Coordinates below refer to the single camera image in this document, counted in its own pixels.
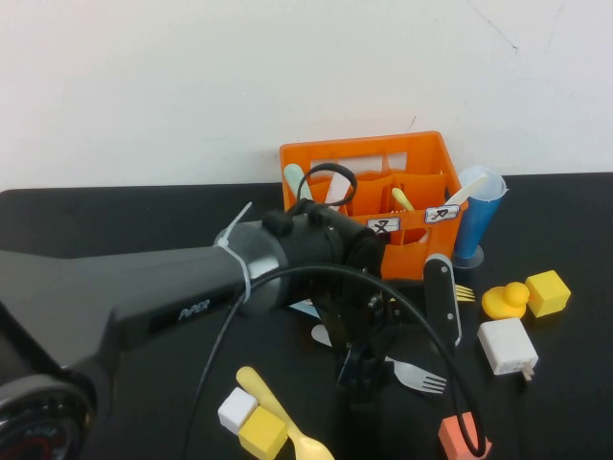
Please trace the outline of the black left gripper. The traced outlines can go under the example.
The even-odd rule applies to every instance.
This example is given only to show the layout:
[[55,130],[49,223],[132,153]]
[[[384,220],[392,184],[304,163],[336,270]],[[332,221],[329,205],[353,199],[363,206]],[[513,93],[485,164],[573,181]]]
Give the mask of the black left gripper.
[[321,323],[313,339],[344,352],[336,359],[336,387],[348,403],[374,403],[380,378],[390,379],[397,341],[393,295],[340,275],[316,275],[313,306]]

